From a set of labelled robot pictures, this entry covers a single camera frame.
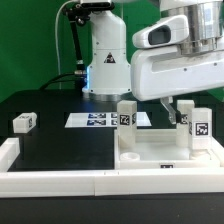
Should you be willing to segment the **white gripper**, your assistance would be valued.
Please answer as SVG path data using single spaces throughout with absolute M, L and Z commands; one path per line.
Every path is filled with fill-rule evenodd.
M 176 15 L 135 33 L 137 51 L 131 58 L 131 88 L 141 100 L 160 99 L 171 124 L 176 111 L 170 96 L 224 86 L 224 36 L 212 37 L 204 49 L 193 52 L 188 18 Z

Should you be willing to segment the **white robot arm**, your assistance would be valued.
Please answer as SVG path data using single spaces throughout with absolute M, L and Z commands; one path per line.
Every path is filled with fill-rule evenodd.
M 172 96 L 224 86 L 223 0 L 149 0 L 160 19 L 133 35 L 131 60 L 126 26 L 112 13 L 115 1 L 81 0 L 92 22 L 87 96 L 105 100 L 130 92 L 140 101 L 159 99 L 175 123 Z

